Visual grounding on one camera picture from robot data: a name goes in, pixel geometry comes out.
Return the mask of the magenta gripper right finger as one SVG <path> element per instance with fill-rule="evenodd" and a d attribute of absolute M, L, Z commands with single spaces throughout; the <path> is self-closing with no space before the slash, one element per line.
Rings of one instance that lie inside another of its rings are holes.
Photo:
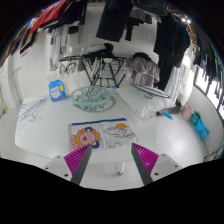
<path fill-rule="evenodd" d="M 132 144 L 131 153 L 143 184 L 148 185 L 152 183 L 151 172 L 159 155 L 136 143 Z"/>

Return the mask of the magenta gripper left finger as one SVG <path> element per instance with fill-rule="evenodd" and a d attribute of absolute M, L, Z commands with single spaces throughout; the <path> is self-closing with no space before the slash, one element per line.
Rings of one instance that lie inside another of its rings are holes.
<path fill-rule="evenodd" d="M 64 157 L 65 162 L 72 174 L 72 183 L 76 185 L 79 185 L 81 183 L 91 153 L 91 145 L 87 144 Z"/>

